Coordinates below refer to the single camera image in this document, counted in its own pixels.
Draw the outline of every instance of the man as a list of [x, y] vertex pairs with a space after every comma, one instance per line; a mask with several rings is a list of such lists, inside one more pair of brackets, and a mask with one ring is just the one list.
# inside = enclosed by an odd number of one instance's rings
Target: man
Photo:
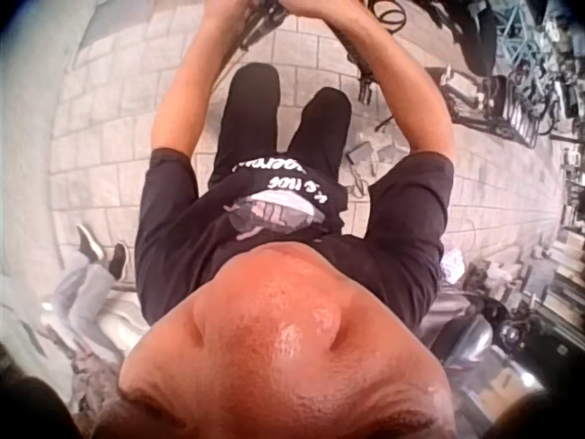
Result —
[[235, 75], [210, 191], [190, 165], [248, 13], [207, 0], [153, 130], [136, 240], [153, 325], [122, 365], [94, 437], [453, 437], [439, 362], [412, 335], [435, 298], [452, 188], [440, 92], [356, 0], [282, 0], [344, 32], [376, 74], [411, 155], [370, 189], [360, 240], [336, 183], [351, 105], [319, 91], [276, 153], [276, 70]]
[[80, 345], [110, 363], [124, 360], [122, 352], [101, 332], [96, 321], [113, 285], [122, 279], [128, 251], [123, 242], [116, 243], [112, 260], [104, 266], [105, 252], [83, 225], [77, 225], [79, 249], [74, 252], [51, 296], [53, 312], [59, 322]]

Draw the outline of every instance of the hand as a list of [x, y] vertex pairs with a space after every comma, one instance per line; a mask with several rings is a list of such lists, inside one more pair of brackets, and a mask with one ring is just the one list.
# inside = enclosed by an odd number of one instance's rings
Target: hand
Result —
[[325, 20], [329, 14], [347, 3], [356, 3], [357, 0], [279, 0], [281, 5], [296, 16], [309, 16]]
[[241, 30], [253, 6], [253, 0], [205, 0], [203, 20], [214, 26]]

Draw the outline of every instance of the sidewalk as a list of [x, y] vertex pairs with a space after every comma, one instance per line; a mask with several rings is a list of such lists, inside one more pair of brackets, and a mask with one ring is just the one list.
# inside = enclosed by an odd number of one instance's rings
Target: sidewalk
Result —
[[[425, 66], [449, 62], [464, 68], [459, 49], [444, 31], [430, 27], [420, 11], [412, 11], [407, 28], [397, 37], [399, 43]], [[74, 226], [79, 221], [92, 227], [109, 252], [118, 240], [133, 246], [154, 114], [197, 32], [202, 12], [201, 4], [174, 6], [79, 51], [62, 85], [51, 148], [51, 207], [63, 257], [77, 244]], [[440, 49], [433, 48], [437, 41]], [[271, 63], [280, 72], [281, 151], [298, 126], [303, 106], [324, 86], [344, 91], [353, 103], [348, 146], [387, 117], [378, 90], [370, 106], [356, 101], [356, 67], [318, 20], [288, 18], [240, 63], [253, 61]], [[207, 190], [234, 73], [235, 69], [213, 96], [193, 159], [201, 193]], [[562, 194], [560, 151], [553, 154], [547, 142], [530, 151], [460, 126], [455, 127], [455, 136], [457, 177], [444, 237], [448, 247], [472, 257], [555, 233]], [[347, 178], [347, 169], [341, 174]], [[346, 232], [362, 236], [368, 215], [368, 200], [352, 197], [343, 214]]]

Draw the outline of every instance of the sneaker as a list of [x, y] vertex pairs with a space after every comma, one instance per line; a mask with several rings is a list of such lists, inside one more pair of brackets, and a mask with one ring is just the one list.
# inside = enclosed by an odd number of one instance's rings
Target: sneaker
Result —
[[113, 248], [113, 256], [108, 271], [116, 281], [126, 277], [126, 266], [128, 265], [128, 247], [124, 242], [118, 242]]
[[78, 224], [76, 227], [80, 235], [80, 252], [90, 258], [91, 262], [103, 259], [105, 252], [90, 231], [83, 224]]

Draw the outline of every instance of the black t-shirt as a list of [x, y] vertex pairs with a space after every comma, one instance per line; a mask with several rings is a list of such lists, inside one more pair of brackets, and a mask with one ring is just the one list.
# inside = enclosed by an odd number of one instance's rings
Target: black t-shirt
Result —
[[[346, 190], [294, 160], [265, 157], [235, 166], [200, 198], [189, 159], [154, 150], [135, 246], [144, 318], [150, 324], [162, 318], [231, 257], [267, 242], [298, 241], [414, 330], [437, 294], [452, 182], [453, 165], [443, 155], [407, 156], [370, 187], [367, 234], [360, 239], [341, 234]], [[314, 212], [270, 202], [282, 193], [296, 194], [293, 204], [309, 201]]]

